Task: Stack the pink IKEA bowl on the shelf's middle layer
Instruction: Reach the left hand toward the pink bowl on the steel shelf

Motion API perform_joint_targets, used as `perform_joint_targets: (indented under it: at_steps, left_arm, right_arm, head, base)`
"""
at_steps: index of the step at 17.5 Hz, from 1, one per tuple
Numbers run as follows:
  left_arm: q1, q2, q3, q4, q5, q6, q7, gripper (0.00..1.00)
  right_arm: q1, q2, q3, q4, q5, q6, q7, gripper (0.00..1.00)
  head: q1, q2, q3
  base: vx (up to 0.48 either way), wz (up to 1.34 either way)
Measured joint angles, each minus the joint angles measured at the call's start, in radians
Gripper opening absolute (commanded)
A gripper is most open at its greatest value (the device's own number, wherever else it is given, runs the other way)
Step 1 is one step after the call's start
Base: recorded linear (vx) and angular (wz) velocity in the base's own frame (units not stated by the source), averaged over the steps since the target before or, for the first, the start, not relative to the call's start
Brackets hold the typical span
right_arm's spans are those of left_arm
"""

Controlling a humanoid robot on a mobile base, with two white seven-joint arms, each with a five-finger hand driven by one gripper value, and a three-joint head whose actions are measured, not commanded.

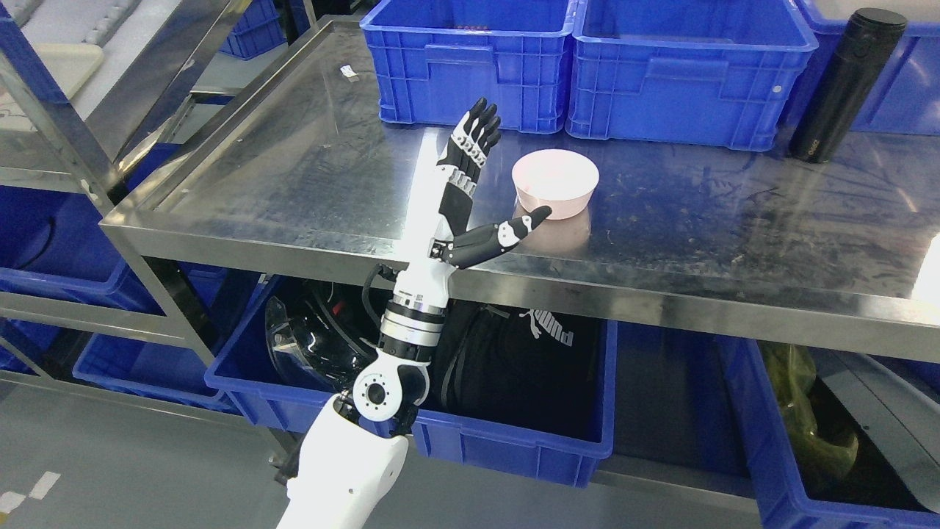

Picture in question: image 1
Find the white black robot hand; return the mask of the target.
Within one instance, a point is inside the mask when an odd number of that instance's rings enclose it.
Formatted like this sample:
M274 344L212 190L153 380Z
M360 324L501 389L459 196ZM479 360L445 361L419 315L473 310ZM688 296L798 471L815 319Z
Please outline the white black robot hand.
M502 137L500 124L497 105L481 97L453 128L434 165L444 177L438 207L442 230L434 235L427 252L434 261L467 269L494 260L514 250L553 213L550 206L538 206L511 220L468 228L482 169Z

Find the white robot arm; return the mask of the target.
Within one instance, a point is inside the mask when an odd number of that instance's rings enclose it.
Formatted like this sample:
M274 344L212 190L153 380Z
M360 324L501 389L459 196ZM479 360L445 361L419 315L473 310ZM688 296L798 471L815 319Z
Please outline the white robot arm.
M444 327L455 267L420 258L397 275L375 361L333 395L299 449L280 528L362 528L395 486L407 430L430 389L427 368Z

